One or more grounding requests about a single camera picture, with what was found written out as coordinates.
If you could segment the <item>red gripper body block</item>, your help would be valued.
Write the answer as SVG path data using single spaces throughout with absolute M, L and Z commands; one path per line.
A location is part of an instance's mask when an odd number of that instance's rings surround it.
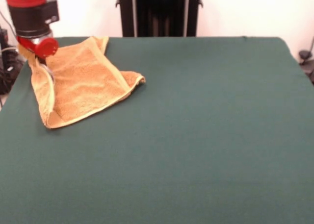
M 57 52 L 59 47 L 57 40 L 50 36 L 33 39 L 17 36 L 17 40 L 19 44 L 38 57 L 52 56 Z

